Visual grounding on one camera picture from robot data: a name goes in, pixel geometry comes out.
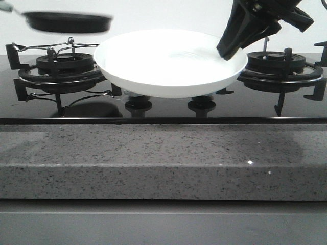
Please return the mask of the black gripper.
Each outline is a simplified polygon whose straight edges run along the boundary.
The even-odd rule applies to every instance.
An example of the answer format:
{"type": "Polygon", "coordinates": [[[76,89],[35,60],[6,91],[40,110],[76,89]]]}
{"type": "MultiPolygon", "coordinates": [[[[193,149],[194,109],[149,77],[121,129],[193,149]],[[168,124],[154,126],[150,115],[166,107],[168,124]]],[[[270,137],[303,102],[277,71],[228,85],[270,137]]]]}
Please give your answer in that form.
{"type": "Polygon", "coordinates": [[[276,34],[282,28],[280,20],[306,31],[314,20],[298,4],[299,1],[233,1],[226,29],[217,45],[219,55],[230,60],[238,49],[276,34]]]}

